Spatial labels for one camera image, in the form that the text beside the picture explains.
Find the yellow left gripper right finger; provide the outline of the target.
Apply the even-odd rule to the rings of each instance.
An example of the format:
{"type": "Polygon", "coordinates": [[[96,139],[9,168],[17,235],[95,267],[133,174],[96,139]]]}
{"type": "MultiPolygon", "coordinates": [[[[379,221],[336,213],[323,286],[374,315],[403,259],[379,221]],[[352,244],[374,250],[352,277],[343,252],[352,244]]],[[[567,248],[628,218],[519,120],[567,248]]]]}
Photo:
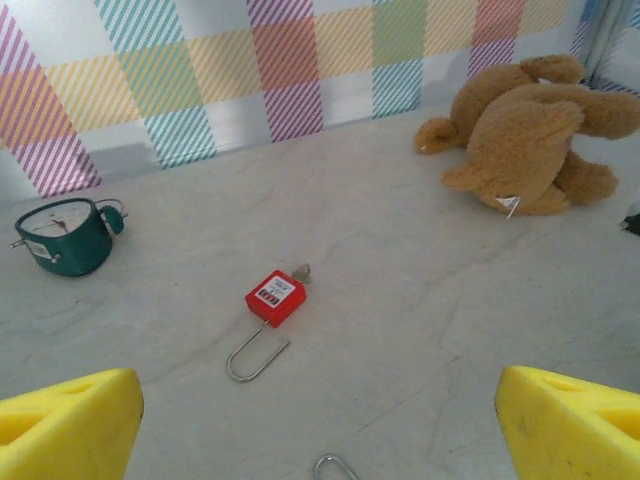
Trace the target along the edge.
{"type": "Polygon", "coordinates": [[[508,366],[494,406],[519,479],[639,477],[637,393],[508,366]]]}

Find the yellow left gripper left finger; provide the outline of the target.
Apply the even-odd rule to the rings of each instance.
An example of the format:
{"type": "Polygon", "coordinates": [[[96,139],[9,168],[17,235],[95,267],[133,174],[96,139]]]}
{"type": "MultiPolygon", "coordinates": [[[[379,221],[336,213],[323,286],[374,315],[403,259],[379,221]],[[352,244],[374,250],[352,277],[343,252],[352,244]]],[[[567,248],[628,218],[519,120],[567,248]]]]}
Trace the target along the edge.
{"type": "Polygon", "coordinates": [[[132,368],[3,399],[1,477],[122,479],[143,415],[143,391],[132,368]]]}

